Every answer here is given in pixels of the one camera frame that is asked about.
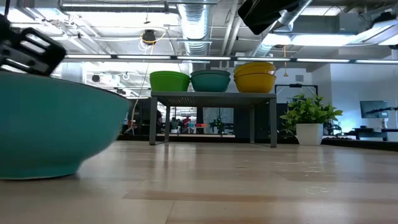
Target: green leaves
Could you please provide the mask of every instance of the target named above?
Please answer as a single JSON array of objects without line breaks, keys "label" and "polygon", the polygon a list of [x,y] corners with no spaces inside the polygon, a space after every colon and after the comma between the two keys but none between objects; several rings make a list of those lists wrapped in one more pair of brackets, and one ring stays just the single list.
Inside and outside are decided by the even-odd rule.
[{"label": "green leaves", "polygon": [[289,110],[281,118],[286,120],[286,130],[294,131],[295,125],[299,123],[325,123],[332,119],[337,121],[336,116],[343,115],[342,110],[336,110],[331,105],[323,106],[322,97],[306,98],[304,94],[293,97],[289,103]]}]

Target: wooden floor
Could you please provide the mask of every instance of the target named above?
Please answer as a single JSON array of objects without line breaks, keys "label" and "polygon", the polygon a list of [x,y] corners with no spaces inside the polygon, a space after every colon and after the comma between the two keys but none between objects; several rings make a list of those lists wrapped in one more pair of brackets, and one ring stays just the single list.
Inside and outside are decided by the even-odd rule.
[{"label": "wooden floor", "polygon": [[118,141],[78,175],[0,181],[0,223],[398,223],[398,153]]}]

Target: white pot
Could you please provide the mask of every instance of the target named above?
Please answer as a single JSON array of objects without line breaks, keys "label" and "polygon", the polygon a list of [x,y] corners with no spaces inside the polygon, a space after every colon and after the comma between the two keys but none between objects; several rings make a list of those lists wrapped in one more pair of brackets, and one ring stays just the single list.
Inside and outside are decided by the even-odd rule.
[{"label": "white pot", "polygon": [[304,146],[318,146],[322,142],[323,124],[296,124],[298,143]]}]

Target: bowl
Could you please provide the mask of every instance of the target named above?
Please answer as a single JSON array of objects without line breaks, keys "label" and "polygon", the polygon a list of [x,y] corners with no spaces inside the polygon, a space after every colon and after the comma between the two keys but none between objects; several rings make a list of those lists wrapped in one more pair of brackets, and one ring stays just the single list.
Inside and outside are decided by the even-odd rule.
[{"label": "bowl", "polygon": [[225,92],[231,79],[218,74],[200,74],[191,77],[195,91]]},{"label": "bowl", "polygon": [[268,62],[251,62],[240,65],[234,70],[234,77],[241,75],[255,74],[255,73],[266,73],[274,75],[276,71],[275,65]]},{"label": "bowl", "polygon": [[223,70],[200,70],[192,72],[191,77],[195,77],[197,75],[202,75],[202,74],[217,74],[217,75],[224,75],[226,77],[229,77],[231,75],[229,72]]},{"label": "bowl", "polygon": [[179,72],[152,72],[150,74],[152,91],[187,91],[189,76]]},{"label": "bowl", "polygon": [[235,83],[241,93],[269,93],[275,80],[275,75],[255,73],[236,77]]},{"label": "bowl", "polygon": [[81,83],[0,72],[0,179],[77,172],[119,134],[130,102]]}]

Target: yellow bowl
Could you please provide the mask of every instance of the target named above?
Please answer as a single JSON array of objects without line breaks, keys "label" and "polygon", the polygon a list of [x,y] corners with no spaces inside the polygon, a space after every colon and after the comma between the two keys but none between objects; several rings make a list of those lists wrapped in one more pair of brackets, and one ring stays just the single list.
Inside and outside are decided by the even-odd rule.
[{"label": "yellow bowl", "polygon": [[275,80],[275,75],[255,73],[236,77],[235,83],[240,93],[269,93]]},{"label": "yellow bowl", "polygon": [[235,77],[239,77],[241,75],[254,74],[254,73],[266,73],[266,74],[275,74],[276,67],[268,62],[251,62],[245,63],[244,65],[240,65],[235,68],[234,73]]}]

